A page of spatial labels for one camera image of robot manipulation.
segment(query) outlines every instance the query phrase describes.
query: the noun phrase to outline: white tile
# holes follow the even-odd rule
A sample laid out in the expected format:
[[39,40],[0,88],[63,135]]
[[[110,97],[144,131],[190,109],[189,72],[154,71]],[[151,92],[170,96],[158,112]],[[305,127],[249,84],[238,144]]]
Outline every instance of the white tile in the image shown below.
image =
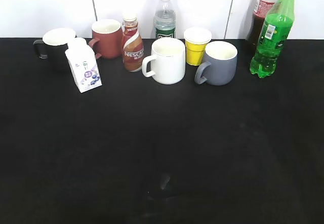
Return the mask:
[[[122,22],[122,10],[132,5],[138,14],[141,36],[153,38],[153,17],[158,0],[94,0],[98,19]],[[176,7],[176,37],[185,29],[199,25],[209,29],[214,39],[224,38],[231,0],[172,0]]]
[[0,37],[42,37],[50,29],[70,27],[91,37],[92,0],[0,0]]
[[[252,21],[255,0],[233,0],[226,38],[245,39]],[[289,39],[324,39],[324,0],[295,0],[295,23]]]

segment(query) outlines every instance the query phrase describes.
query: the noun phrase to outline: yellow cup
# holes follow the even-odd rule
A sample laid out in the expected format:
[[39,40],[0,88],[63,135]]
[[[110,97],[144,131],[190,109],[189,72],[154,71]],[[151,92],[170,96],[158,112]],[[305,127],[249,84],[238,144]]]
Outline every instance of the yellow cup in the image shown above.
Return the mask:
[[190,65],[199,66],[203,59],[205,47],[212,39],[212,33],[204,28],[191,27],[183,34],[186,40],[186,61]]
[[190,65],[199,66],[203,59],[206,44],[193,44],[186,41],[186,61]]

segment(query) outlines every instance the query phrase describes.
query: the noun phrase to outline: green bottle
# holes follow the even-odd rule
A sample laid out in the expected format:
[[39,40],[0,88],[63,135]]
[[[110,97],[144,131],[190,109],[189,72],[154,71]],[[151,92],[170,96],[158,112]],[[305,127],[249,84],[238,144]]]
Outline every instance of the green bottle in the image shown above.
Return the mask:
[[250,72],[265,78],[273,74],[277,59],[293,26],[295,0],[278,0],[267,13]]

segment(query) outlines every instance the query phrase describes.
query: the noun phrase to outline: plastic bottle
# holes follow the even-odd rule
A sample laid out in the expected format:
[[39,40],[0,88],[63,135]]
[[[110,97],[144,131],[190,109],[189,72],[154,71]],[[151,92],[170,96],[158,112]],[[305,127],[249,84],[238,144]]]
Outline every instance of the plastic bottle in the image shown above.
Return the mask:
[[251,53],[255,53],[265,16],[276,1],[277,0],[256,0],[251,29],[246,39]]
[[171,0],[159,0],[154,17],[155,38],[175,38],[176,12]]
[[250,72],[260,78],[270,76],[295,20],[295,0],[278,0],[268,12]]
[[144,46],[138,31],[136,13],[124,12],[123,14],[123,63],[130,72],[137,72],[142,68]]

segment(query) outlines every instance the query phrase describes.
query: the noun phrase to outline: white mug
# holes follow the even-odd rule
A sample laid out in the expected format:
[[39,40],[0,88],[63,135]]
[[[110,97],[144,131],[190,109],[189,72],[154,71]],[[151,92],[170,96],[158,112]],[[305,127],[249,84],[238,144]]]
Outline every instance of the white mug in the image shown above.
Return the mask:
[[[181,81],[185,74],[185,50],[182,41],[175,38],[161,38],[152,44],[151,56],[144,58],[142,72],[145,77],[161,84],[171,85]],[[151,61],[151,71],[147,64]]]

